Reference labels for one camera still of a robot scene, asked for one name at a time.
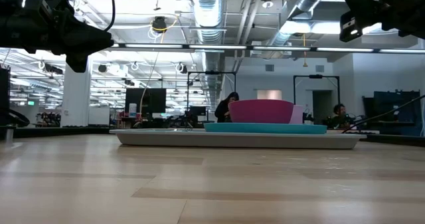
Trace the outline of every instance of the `black stand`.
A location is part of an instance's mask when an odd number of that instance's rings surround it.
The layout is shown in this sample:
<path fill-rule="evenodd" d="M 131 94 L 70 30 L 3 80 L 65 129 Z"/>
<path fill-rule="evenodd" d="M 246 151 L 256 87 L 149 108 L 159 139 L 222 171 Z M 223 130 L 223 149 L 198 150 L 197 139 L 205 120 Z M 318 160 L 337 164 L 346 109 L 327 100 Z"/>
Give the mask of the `black stand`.
<path fill-rule="evenodd" d="M 296 79 L 298 77 L 305 77 L 305 78 L 311 78 L 311 79 L 322 79 L 322 78 L 335 78 L 337 80 L 337 89 L 338 89 L 338 104 L 341 103 L 341 97 L 340 97 L 340 90 L 339 90 L 339 76 L 325 76 L 320 74 L 311 74 L 311 75 L 294 75 L 294 104 L 297 104 L 297 97 L 296 97 Z"/>
<path fill-rule="evenodd" d="M 233 74 L 234 77 L 234 91 L 236 92 L 236 72 L 219 72 L 219 71 L 206 71 L 206 72 L 188 72 L 187 73 L 187 104 L 186 111 L 189 111 L 189 87 L 191 86 L 191 74 L 206 74 L 206 75 L 220 75 L 220 74 Z"/>

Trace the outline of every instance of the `man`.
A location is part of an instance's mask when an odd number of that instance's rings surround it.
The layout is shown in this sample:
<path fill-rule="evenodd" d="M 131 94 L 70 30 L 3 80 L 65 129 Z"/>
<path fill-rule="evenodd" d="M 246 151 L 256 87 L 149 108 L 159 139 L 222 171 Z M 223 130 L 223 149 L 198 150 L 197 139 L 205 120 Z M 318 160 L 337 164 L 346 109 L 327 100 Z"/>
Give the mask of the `man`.
<path fill-rule="evenodd" d="M 349 128 L 350 121 L 344 104 L 337 104 L 333 107 L 332 126 L 334 128 Z"/>
<path fill-rule="evenodd" d="M 345 109 L 344 104 L 337 104 L 333 107 L 333 113 L 335 116 L 345 116 L 347 111 Z"/>

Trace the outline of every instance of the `white pipe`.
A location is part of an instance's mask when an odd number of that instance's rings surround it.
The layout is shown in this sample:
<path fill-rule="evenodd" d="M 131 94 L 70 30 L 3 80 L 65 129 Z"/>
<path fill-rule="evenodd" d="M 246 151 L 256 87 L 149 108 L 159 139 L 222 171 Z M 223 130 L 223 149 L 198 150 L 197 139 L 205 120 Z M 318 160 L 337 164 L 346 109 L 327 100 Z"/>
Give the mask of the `white pipe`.
<path fill-rule="evenodd" d="M 251 0 L 246 0 L 245 8 L 244 8 L 244 11 L 242 12 L 242 18 L 239 24 L 238 36 L 236 37 L 236 40 L 234 42 L 234 44 L 236 45 L 239 44 L 240 38 L 242 36 L 242 32 L 244 31 L 245 22 L 246 22 L 246 18 L 248 17 L 248 12 L 250 10 L 250 7 L 251 7 Z"/>
<path fill-rule="evenodd" d="M 251 32 L 252 24 L 254 23 L 254 19 L 255 19 L 255 16 L 257 14 L 258 7 L 260 6 L 260 2 L 261 2 L 261 0 L 255 0 L 254 8 L 252 9 L 252 12 L 250 14 L 250 19 L 249 19 L 249 22 L 246 26 L 246 30 L 245 30 L 245 33 L 244 33 L 244 38 L 242 39 L 242 45 L 245 45 L 246 41 L 248 40 L 248 37 L 249 37 L 250 32 Z"/>

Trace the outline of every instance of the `silver ductwork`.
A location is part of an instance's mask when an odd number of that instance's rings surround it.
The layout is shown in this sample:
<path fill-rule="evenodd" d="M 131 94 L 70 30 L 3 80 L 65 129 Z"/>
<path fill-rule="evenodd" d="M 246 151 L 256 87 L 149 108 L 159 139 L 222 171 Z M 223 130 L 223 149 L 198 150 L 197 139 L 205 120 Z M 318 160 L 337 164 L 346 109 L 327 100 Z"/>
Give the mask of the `silver ductwork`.
<path fill-rule="evenodd" d="M 198 27 L 219 27 L 222 24 L 223 0 L 193 0 L 193 12 Z M 222 31 L 200 30 L 197 32 L 201 44 L 222 44 Z M 221 53 L 203 53 L 202 62 L 205 71 L 224 70 L 224 55 Z M 215 106 L 219 98 L 221 81 L 222 75 L 206 76 L 211 106 Z"/>
<path fill-rule="evenodd" d="M 297 15 L 306 12 L 313 12 L 314 8 L 319 4 L 321 0 L 290 0 L 285 2 L 285 5 L 282 9 L 281 20 L 282 28 L 267 42 L 267 45 L 270 46 L 283 46 L 288 41 L 288 39 L 294 33 L 287 31 L 284 27 L 288 19 L 294 18 Z M 279 55 L 276 55 L 275 52 L 264 52 L 261 54 L 262 58 L 279 58 Z"/>

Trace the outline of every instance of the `person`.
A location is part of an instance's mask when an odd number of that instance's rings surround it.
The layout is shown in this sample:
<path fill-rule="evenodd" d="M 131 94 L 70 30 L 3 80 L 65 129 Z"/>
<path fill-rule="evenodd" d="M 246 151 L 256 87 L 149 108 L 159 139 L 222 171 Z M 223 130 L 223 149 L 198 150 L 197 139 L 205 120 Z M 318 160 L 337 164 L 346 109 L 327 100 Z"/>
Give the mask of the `person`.
<path fill-rule="evenodd" d="M 344 104 L 337 104 L 333 107 L 333 118 L 332 126 L 335 128 L 348 128 L 350 126 L 351 119 L 347 115 L 347 110 Z"/>
<path fill-rule="evenodd" d="M 333 113 L 335 116 L 345 116 L 347 111 L 344 104 L 337 104 L 333 107 Z"/>
<path fill-rule="evenodd" d="M 217 122 L 231 122 L 230 112 L 228 111 L 228 104 L 234 101 L 239 100 L 239 94 L 237 92 L 231 92 L 227 98 L 218 104 L 217 109 L 215 110 L 215 116 L 217 117 Z"/>

